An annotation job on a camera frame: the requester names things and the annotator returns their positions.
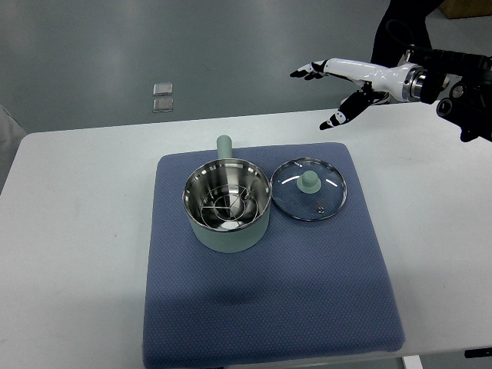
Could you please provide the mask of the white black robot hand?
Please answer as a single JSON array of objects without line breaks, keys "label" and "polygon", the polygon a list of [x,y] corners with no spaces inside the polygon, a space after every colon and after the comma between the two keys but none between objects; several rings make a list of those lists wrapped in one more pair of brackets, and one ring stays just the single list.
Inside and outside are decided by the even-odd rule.
[{"label": "white black robot hand", "polygon": [[292,78],[307,81],[327,76],[351,81],[358,86],[358,90],[347,97],[328,120],[320,124],[322,131],[354,120],[374,103],[379,93],[402,102],[420,101],[426,81],[424,69],[413,63],[388,68],[341,58],[313,61],[291,73]]}]

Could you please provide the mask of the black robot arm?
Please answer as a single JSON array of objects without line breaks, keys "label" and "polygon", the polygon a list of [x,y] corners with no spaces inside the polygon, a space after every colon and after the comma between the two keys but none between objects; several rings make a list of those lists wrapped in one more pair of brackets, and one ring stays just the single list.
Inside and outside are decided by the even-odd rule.
[{"label": "black robot arm", "polygon": [[458,76],[449,96],[438,101],[436,113],[461,129],[461,141],[490,141],[491,58],[416,46],[411,30],[398,20],[387,22],[385,30],[404,48],[405,60],[413,64],[393,96],[430,105],[447,88],[446,77]]}]

